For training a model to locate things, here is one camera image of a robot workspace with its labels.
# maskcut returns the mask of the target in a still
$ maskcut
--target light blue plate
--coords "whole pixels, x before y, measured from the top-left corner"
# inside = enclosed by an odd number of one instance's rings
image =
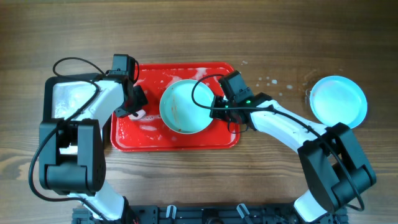
[[[362,89],[348,78],[333,75],[315,84],[310,95],[311,109],[325,125],[342,122],[350,128],[362,123],[368,102]]]
[[[173,131],[182,134],[194,134],[205,129],[213,120],[210,110],[193,103],[191,94],[196,80],[181,80],[170,85],[160,99],[160,116]],[[203,83],[195,88],[195,100],[205,106],[211,106],[214,94]]]

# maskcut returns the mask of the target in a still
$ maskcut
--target plate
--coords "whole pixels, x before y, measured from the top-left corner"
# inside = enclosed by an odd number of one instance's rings
[[[160,99],[160,117],[173,131],[181,134],[195,134],[204,130],[213,119],[210,110],[195,105],[191,98],[196,80],[181,80],[170,85]],[[214,94],[203,83],[195,89],[195,100],[205,106],[211,106]]]
[[[327,126],[341,122],[355,128],[368,111],[362,89],[350,79],[338,75],[322,78],[314,85],[310,105],[314,115]]]

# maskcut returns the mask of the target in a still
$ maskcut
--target brown table top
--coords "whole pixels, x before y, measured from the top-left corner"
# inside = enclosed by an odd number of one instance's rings
[[[362,194],[366,210],[349,217],[398,220],[396,2],[41,2],[0,5],[0,223],[70,223],[76,202],[44,202],[27,183],[44,83],[60,58],[82,57],[107,70],[115,53],[140,63],[228,62],[255,93],[313,121],[305,89],[332,74],[352,79],[368,99],[354,133],[377,184]],[[59,68],[93,71],[79,62]],[[267,86],[266,77],[278,83]],[[132,205],[291,202],[307,190],[299,157],[254,131],[228,150],[126,154],[108,146],[106,162],[107,180]]]

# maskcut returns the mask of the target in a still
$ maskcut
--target robotic arm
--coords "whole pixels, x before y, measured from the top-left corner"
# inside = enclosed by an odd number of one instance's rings
[[[117,117],[137,116],[137,111],[147,104],[142,88],[134,85],[137,79],[131,78],[135,64],[136,61],[128,55],[114,55],[108,75],[77,75],[77,78],[95,82],[100,93],[66,124],[63,118],[69,117],[87,101],[95,92],[94,86],[62,77],[52,77],[45,84],[40,142],[55,128],[58,131],[40,153],[40,184],[59,195],[81,198],[99,221],[142,223],[126,198],[105,181],[105,134],[101,135],[113,112]],[[287,111],[268,95],[254,96],[237,71],[220,78],[219,83],[226,100],[223,96],[215,96],[212,108],[218,109],[210,110],[212,118],[246,124],[253,130],[270,134],[299,155],[309,190],[295,201],[294,209],[303,221],[312,222],[327,212],[335,213],[376,183],[376,175],[349,127],[339,123],[329,128],[313,123]],[[331,152],[325,143],[332,146],[335,154],[341,155],[343,167],[329,163]],[[246,215],[242,212],[247,210],[246,207],[240,209],[239,206],[239,214],[250,223],[249,212]],[[169,213],[175,216],[176,209],[168,208],[165,212],[166,217]],[[202,212],[202,220],[208,212]],[[215,216],[213,212],[209,212],[210,216]]]

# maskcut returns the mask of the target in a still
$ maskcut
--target red tray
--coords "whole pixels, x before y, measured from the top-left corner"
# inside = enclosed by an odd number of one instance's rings
[[[227,75],[233,68],[224,62],[172,63],[140,65],[139,84],[148,99],[143,109],[146,117],[131,121],[128,117],[112,115],[111,142],[123,152],[149,152],[195,149],[226,149],[234,146],[239,134],[231,134],[224,121],[214,119],[203,131],[196,134],[179,134],[169,129],[159,114],[159,102],[163,92],[171,84],[182,79],[198,80],[204,75]],[[223,95],[217,81],[219,77],[204,81],[214,94]],[[231,124],[232,132],[239,131],[239,125]]]

